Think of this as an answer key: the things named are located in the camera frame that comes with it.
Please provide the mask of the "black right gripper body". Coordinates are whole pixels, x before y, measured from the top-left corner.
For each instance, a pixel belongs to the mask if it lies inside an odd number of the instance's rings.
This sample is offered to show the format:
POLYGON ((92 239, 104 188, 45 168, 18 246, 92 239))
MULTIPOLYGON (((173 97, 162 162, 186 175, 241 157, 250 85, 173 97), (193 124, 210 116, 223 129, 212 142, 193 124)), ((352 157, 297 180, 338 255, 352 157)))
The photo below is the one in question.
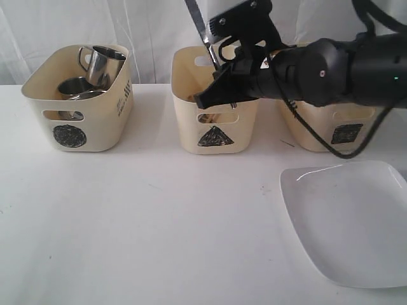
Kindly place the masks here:
POLYGON ((235 58, 228 76, 228 100, 282 99, 282 90, 269 66, 261 68, 270 59, 264 46, 254 45, 248 55, 242 46, 234 49, 235 58))

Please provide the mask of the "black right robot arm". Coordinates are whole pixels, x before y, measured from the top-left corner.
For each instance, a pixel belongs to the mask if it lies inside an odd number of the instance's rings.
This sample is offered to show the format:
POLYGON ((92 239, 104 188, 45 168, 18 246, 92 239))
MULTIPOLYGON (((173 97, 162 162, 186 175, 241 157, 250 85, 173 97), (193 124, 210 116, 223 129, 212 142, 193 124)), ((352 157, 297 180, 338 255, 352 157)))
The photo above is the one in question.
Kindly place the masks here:
POLYGON ((406 108, 406 36, 389 34, 362 41, 319 39, 280 50, 268 67, 249 72, 227 65, 204 91, 197 106, 237 103, 257 98, 304 101, 314 107, 352 103, 406 108))

